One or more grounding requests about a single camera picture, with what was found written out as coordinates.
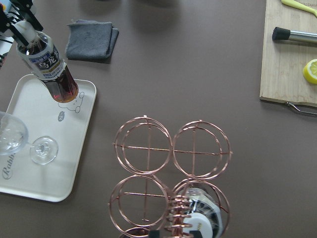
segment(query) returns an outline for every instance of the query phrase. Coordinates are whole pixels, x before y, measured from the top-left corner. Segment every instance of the yellow spoon handle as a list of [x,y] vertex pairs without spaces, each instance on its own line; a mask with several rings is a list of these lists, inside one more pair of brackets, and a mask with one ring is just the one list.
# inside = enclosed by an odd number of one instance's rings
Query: yellow spoon handle
[[307,11],[307,12],[310,12],[310,13],[313,13],[316,15],[316,10],[309,7],[309,6],[305,6],[304,4],[301,4],[295,0],[282,0],[282,3],[285,4],[285,5],[288,5],[288,6],[292,6],[294,8],[297,8],[297,9],[300,9],[300,10],[303,10],[303,11]]

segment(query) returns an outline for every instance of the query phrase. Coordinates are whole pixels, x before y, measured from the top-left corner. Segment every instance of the wooden cutting board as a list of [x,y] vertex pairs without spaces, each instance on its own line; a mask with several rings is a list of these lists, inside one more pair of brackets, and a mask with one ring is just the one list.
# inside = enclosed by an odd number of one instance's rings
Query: wooden cutting board
[[[317,9],[317,0],[300,1]],[[303,77],[303,68],[317,59],[317,44],[273,41],[274,28],[317,33],[317,17],[282,4],[266,0],[260,99],[317,107],[317,85]]]

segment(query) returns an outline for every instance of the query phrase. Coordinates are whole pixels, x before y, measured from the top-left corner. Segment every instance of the gray cloth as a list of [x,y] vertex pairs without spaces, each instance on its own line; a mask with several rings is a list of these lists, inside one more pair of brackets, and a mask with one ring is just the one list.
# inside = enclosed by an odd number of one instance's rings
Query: gray cloth
[[77,20],[68,26],[65,54],[69,60],[100,61],[112,55],[119,30],[111,22]]

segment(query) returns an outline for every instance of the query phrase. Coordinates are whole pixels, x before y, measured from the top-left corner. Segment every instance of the gray tabletop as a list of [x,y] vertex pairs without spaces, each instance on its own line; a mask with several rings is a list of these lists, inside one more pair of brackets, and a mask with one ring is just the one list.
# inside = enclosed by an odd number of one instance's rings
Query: gray tabletop
[[[111,21],[120,31],[107,63],[66,60],[97,98],[71,194],[50,203],[0,194],[0,237],[116,238],[107,203],[130,174],[112,143],[147,115],[174,135],[203,119],[226,133],[233,157],[212,182],[230,202],[224,237],[316,237],[317,118],[260,101],[265,1],[34,0],[44,32],[64,51],[67,24]],[[0,110],[29,73],[15,44],[0,70]],[[164,173],[170,184],[179,180]]]

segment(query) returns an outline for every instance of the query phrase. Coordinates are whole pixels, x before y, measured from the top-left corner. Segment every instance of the white bottle cap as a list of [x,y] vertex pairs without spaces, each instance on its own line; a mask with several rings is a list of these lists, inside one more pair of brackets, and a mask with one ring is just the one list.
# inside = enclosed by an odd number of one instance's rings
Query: white bottle cap
[[21,33],[28,43],[35,40],[37,34],[30,22],[18,21],[14,24],[14,27]]
[[201,213],[190,213],[191,218],[185,218],[184,223],[192,224],[192,227],[183,228],[183,232],[189,233],[190,231],[200,231],[203,238],[212,238],[212,226],[206,216]]

